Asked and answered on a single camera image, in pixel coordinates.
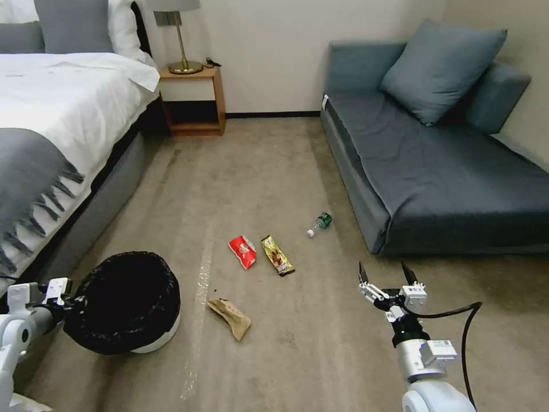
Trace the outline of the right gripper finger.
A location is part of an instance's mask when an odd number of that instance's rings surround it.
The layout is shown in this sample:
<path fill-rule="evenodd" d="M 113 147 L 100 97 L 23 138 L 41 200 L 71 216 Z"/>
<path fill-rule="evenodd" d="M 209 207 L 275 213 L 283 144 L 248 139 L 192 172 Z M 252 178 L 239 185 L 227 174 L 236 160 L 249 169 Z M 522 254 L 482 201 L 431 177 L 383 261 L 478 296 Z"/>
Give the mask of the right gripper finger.
<path fill-rule="evenodd" d="M 405 292 L 412 292 L 424 294 L 425 285 L 418 281 L 414 271 L 409 268 L 404 262 L 401 262 L 401 269 L 403 271 L 407 284 L 401 287 L 400 293 L 403 294 Z"/>
<path fill-rule="evenodd" d="M 358 290 L 364 295 L 366 300 L 374 304 L 389 299 L 389 295 L 374 284 L 370 283 L 367 277 L 366 270 L 361 261 L 359 261 L 359 286 Z"/>

